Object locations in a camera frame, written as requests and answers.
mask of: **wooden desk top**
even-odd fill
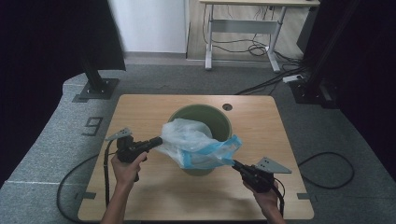
[[[262,157],[281,163],[292,174],[276,175],[286,188],[285,219],[310,219],[311,202],[299,200],[306,193],[296,160],[286,136],[275,101],[270,96],[229,95],[122,95],[107,135],[128,127],[135,141],[145,141],[161,134],[163,124],[184,105],[207,104],[222,110],[229,118],[233,133],[243,145],[234,159],[255,164]],[[231,111],[222,106],[230,104]],[[78,212],[82,220],[100,220],[105,212],[103,143],[87,192],[94,199],[84,199]],[[116,151],[113,143],[110,152]],[[168,156],[152,149],[141,164],[140,180],[134,185],[126,208],[127,220],[257,220],[264,219],[252,193],[232,167],[222,166],[203,176],[182,171]],[[109,166],[110,195],[115,187]]]
[[[274,6],[274,7],[318,7],[319,0],[200,0],[209,5]]]

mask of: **translucent plastic bag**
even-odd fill
[[[234,165],[233,154],[242,145],[236,135],[219,142],[212,138],[204,123],[189,119],[175,119],[164,124],[161,138],[163,144],[156,149],[169,155],[182,169]]]

